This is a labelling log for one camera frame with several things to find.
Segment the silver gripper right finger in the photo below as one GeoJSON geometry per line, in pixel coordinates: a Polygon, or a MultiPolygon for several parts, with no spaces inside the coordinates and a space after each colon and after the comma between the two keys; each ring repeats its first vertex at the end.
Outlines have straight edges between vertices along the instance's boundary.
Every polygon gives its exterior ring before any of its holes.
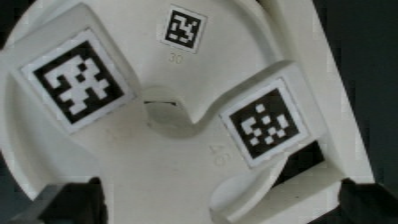
{"type": "Polygon", "coordinates": [[[398,198],[378,183],[341,181],[338,207],[307,224],[398,224],[398,198]]]}

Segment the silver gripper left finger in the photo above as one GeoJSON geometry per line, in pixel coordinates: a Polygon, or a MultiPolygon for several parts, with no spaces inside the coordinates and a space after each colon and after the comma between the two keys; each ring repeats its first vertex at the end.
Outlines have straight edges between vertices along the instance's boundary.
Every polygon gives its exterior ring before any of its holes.
{"type": "Polygon", "coordinates": [[[101,180],[50,184],[7,224],[108,224],[101,180]]]}

